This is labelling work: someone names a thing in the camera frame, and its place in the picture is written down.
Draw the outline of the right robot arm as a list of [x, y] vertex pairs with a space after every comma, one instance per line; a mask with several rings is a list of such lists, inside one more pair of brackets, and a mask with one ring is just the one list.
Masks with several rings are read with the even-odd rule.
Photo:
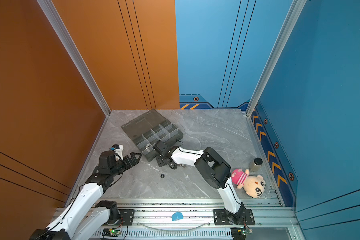
[[218, 190], [228, 220], [235, 225], [245, 223], [246, 208], [234, 190], [231, 166], [214, 149], [207, 147], [205, 150], [194, 151], [179, 146], [169, 147], [161, 140], [157, 141], [153, 149], [157, 152], [156, 158], [172, 169], [177, 165], [196, 167], [203, 179]]

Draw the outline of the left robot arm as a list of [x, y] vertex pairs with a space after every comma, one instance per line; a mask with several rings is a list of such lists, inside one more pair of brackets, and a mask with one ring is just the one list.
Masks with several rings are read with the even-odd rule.
[[117, 203], [98, 199], [116, 182], [114, 177], [136, 166], [141, 153], [122, 156], [121, 149], [102, 152], [99, 164], [69, 206], [45, 229], [35, 230], [31, 240], [88, 240], [103, 224], [123, 224]]

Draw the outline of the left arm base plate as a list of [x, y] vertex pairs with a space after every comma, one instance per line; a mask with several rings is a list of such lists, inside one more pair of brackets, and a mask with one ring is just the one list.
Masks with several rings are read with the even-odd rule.
[[108, 220], [106, 225], [108, 226], [131, 226], [134, 221], [135, 210], [133, 209], [118, 209], [117, 218], [114, 220]]

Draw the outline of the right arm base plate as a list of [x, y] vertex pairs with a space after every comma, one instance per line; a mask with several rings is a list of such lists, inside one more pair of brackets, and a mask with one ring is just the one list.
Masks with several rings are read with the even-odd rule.
[[253, 211], [245, 209], [236, 220], [235, 215], [228, 214], [224, 209], [214, 209], [214, 223], [216, 226], [233, 225], [233, 226], [254, 226], [256, 224]]

